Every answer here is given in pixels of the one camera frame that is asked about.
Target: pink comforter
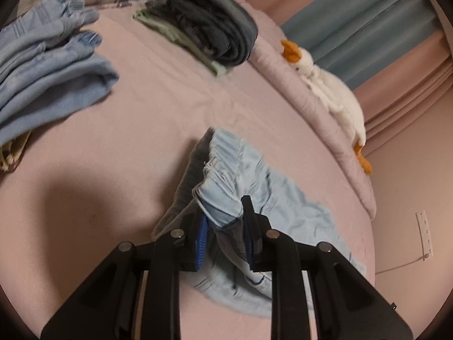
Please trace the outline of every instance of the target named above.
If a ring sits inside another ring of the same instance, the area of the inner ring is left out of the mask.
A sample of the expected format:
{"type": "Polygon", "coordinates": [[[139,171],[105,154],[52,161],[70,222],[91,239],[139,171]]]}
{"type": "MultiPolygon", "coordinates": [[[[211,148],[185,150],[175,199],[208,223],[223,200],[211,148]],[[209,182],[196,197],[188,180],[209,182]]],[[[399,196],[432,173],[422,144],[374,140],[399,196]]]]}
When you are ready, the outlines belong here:
{"type": "MultiPolygon", "coordinates": [[[[0,284],[35,334],[116,244],[144,243],[170,206],[194,142],[221,126],[332,211],[374,282],[368,211],[330,148],[249,63],[215,78],[132,19],[101,12],[99,53],[120,80],[103,102],[37,132],[0,178],[0,284]]],[[[269,339],[270,321],[181,292],[183,337],[269,339]]]]}
{"type": "Polygon", "coordinates": [[[258,36],[249,61],[311,125],[337,159],[370,218],[374,218],[376,200],[371,180],[357,161],[354,151],[337,121],[264,36],[258,36]]]}

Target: metal screw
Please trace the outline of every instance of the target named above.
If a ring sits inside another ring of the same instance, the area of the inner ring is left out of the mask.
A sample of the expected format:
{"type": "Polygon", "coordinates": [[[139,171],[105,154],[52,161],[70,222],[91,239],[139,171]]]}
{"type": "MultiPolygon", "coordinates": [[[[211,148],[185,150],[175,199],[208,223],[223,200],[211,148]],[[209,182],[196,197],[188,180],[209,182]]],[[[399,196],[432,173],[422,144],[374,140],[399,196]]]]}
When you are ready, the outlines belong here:
{"type": "Polygon", "coordinates": [[[280,233],[277,230],[270,229],[266,231],[266,236],[270,239],[277,239],[280,236],[280,233]]]}
{"type": "Polygon", "coordinates": [[[121,252],[128,252],[131,250],[131,248],[132,248],[132,243],[130,243],[130,242],[123,242],[123,243],[120,243],[118,246],[118,249],[121,252]]]}
{"type": "Polygon", "coordinates": [[[319,249],[321,249],[323,252],[331,252],[332,251],[332,244],[330,243],[326,243],[326,242],[322,242],[322,243],[319,243],[319,249]]]}
{"type": "Polygon", "coordinates": [[[184,236],[184,230],[183,230],[183,229],[173,229],[173,230],[171,231],[170,235],[171,235],[173,238],[178,239],[178,238],[184,236]]]}

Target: gray cloth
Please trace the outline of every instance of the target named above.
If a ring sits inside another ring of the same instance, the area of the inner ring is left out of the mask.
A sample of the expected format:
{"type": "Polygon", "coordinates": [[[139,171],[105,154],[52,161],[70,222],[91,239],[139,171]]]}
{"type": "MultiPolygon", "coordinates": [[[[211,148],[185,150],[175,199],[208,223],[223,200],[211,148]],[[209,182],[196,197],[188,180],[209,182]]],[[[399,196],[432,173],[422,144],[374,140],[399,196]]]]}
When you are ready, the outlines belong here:
{"type": "Polygon", "coordinates": [[[118,81],[79,29],[99,13],[83,0],[44,0],[0,31],[0,145],[85,108],[118,81]]]}
{"type": "Polygon", "coordinates": [[[243,63],[258,36],[253,18],[234,0],[149,0],[150,14],[179,27],[209,58],[243,63]]]}
{"type": "MultiPolygon", "coordinates": [[[[251,196],[255,211],[266,215],[273,228],[305,244],[330,242],[365,274],[366,267],[352,257],[326,208],[307,201],[291,180],[266,166],[252,145],[225,130],[210,129],[192,151],[173,205],[153,238],[179,226],[181,217],[197,207],[205,212],[214,230],[207,256],[200,271],[184,277],[215,302],[255,316],[271,313],[272,275],[254,273],[246,262],[244,195],[251,196]]],[[[303,276],[313,311],[306,273],[303,276]]]]}

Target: stuffed duck toy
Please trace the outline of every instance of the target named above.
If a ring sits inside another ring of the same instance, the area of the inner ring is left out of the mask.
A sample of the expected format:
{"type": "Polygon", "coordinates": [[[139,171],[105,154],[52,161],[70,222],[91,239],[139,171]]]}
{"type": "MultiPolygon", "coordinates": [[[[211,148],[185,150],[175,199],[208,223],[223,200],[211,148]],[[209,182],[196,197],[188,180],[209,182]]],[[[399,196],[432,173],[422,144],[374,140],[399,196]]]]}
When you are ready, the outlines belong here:
{"type": "Polygon", "coordinates": [[[281,43],[284,47],[282,56],[338,122],[365,172],[372,173],[371,165],[362,156],[366,142],[365,119],[354,93],[340,78],[314,64],[307,50],[291,41],[281,43]]]}

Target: pink wall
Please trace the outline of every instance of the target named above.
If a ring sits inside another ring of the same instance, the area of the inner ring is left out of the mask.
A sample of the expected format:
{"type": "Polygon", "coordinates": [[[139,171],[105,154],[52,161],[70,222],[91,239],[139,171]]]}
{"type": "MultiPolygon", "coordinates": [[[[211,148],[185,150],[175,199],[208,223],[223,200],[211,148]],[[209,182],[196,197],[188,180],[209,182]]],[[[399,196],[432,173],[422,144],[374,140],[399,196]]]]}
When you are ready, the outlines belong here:
{"type": "Polygon", "coordinates": [[[434,257],[376,276],[377,289],[418,336],[453,287],[453,89],[368,159],[376,272],[422,256],[415,213],[427,212],[434,257]]]}

